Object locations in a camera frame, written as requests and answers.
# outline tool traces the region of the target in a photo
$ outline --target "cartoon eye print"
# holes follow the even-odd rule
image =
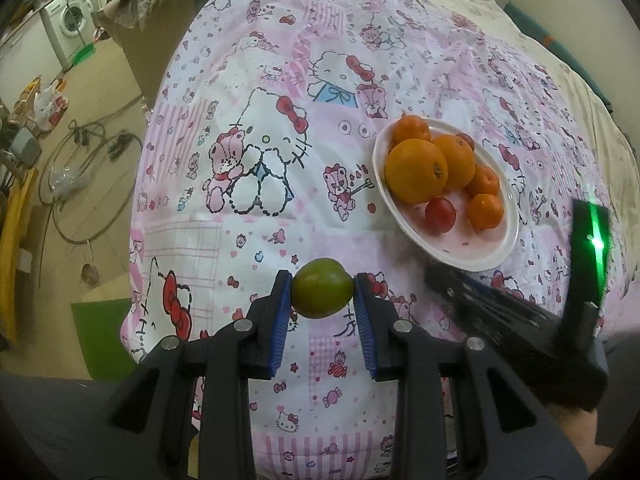
[[[366,124],[361,124],[360,126],[358,126],[358,133],[363,139],[369,139],[371,135],[371,132],[369,128],[367,128]]]
[[[343,135],[349,135],[351,133],[351,123],[349,121],[340,121],[338,130],[340,130],[340,133]]]

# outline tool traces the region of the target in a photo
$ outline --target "oval plate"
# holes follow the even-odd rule
[[[457,135],[462,131],[450,124],[426,118],[432,137],[442,134]],[[388,124],[379,134],[373,147],[372,164],[386,207],[396,222],[416,244],[427,253],[441,261],[459,269],[477,272],[493,269],[511,254],[518,238],[520,216],[516,199],[511,192],[511,184],[506,175],[489,152],[476,143],[476,161],[489,166],[500,179],[500,196],[504,203],[504,217],[495,229],[475,231],[464,213],[468,197],[464,191],[449,192],[445,197],[456,208],[456,223],[451,231],[434,236],[426,231],[424,208],[426,204],[408,205],[396,201],[391,195],[385,181],[385,160],[392,147],[391,126]]]

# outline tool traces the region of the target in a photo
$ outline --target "washing machine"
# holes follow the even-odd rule
[[[49,41],[65,71],[72,67],[75,54],[94,40],[93,10],[89,0],[53,0],[41,11]]]

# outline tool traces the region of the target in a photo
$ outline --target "washing machine door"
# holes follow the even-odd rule
[[[60,30],[67,38],[75,38],[86,26],[86,18],[79,2],[69,3],[60,15]]]

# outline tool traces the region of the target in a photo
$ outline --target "hello kitty print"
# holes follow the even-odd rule
[[[120,333],[132,356],[165,335],[215,334],[278,270],[322,256],[366,272],[403,319],[460,340],[374,183],[376,136],[403,112],[467,132],[510,181],[520,236],[475,279],[561,310],[571,199],[609,197],[544,67],[428,0],[211,0],[167,67],[140,160]],[[626,272],[612,227],[608,298]],[[602,325],[608,315],[606,303]],[[396,394],[370,380],[351,303],[321,320],[291,309],[282,366],[249,387],[258,473],[388,475]]]

